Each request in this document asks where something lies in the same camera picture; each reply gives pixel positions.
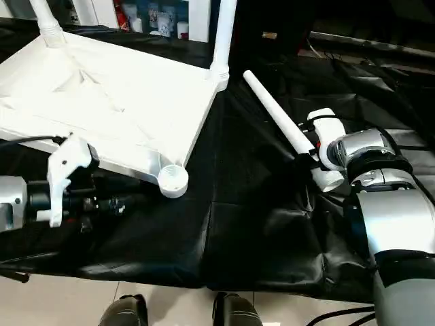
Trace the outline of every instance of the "black tablecloth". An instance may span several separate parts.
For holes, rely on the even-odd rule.
[[[201,43],[103,27],[65,29],[200,67],[210,64],[209,46]],[[0,61],[36,35],[33,22],[0,20]],[[297,122],[310,111],[331,107],[336,113],[394,129],[401,145],[425,143],[434,148],[432,76],[335,60],[272,62],[254,54],[233,54],[230,85],[217,95],[188,162],[185,196],[170,200],[155,185],[143,184],[133,209],[118,219],[99,220],[90,233],[81,234],[78,223],[54,229],[34,223],[4,232],[0,268],[369,302],[370,266],[356,253],[341,208],[348,187],[322,194],[313,185],[241,79],[240,72],[247,68]],[[349,132],[360,129],[345,126]],[[418,130],[424,141],[412,130]],[[404,154],[435,193],[432,153]],[[0,174],[22,175],[27,181],[45,179],[46,153],[15,146],[1,155]],[[97,174],[121,183],[133,181],[103,170]]]

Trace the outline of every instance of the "white container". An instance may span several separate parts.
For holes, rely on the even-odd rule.
[[[130,27],[133,32],[142,33],[142,19],[136,18],[130,20]]]
[[[183,38],[183,34],[189,34],[189,23],[187,22],[178,22],[177,24],[177,34],[178,39]]]
[[[157,28],[160,35],[165,37],[171,36],[171,20],[166,12],[157,14]]]

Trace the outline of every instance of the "floor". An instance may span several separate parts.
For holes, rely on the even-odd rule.
[[[0,325],[98,325],[101,315],[121,295],[141,293],[154,326],[211,326],[215,293],[126,282],[102,282],[32,275],[27,284],[0,277]],[[273,293],[240,293],[253,302],[264,326],[306,325],[325,312],[363,306]],[[364,314],[322,321],[319,326],[347,326]],[[375,326],[371,321],[367,326]]]

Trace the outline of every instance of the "black cloth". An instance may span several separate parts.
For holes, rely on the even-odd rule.
[[[211,62],[208,45],[201,43],[103,27],[65,30],[200,67]],[[36,35],[33,22],[0,20],[0,59]],[[314,58],[271,62],[251,54],[236,55],[232,62],[230,85],[216,96],[186,167],[186,195],[170,200],[144,183],[137,206],[122,218],[103,219],[87,234],[80,233],[77,223],[54,229],[33,223],[1,233],[0,269],[371,301],[370,266],[357,254],[343,218],[341,202],[348,187],[319,192],[306,166],[292,160],[293,149],[241,72],[252,69],[296,122],[305,121],[310,111],[331,107],[394,129],[401,145],[431,148],[435,79]],[[361,128],[345,127],[348,132]],[[435,194],[433,154],[404,154]],[[1,157],[0,174],[45,179],[46,153],[13,146]],[[132,182],[104,170],[97,173]]]

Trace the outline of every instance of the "black cable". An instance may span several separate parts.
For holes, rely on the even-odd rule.
[[[314,326],[317,323],[320,323],[321,321],[324,321],[325,319],[329,319],[329,318],[332,318],[332,317],[343,316],[345,314],[359,314],[361,312],[373,312],[373,311],[375,311],[375,307],[374,306],[361,307],[361,308],[352,308],[352,309],[344,309],[344,310],[337,310],[337,311],[333,311],[333,312],[328,312],[327,314],[323,314],[321,316],[318,316],[318,317],[314,318],[311,322],[309,322],[307,324],[307,326]]]
[[[362,317],[361,319],[358,319],[356,322],[350,324],[349,326],[360,326],[363,325],[365,323],[367,323],[368,321],[371,321],[372,319],[375,319],[376,315],[373,314],[368,314],[367,316]]]
[[[4,143],[0,143],[0,149],[3,149],[8,146],[28,143],[31,141],[53,141],[54,143],[60,145],[65,141],[66,137],[60,136],[37,136],[37,137],[26,137],[26,138],[18,138],[13,141],[5,141]]]

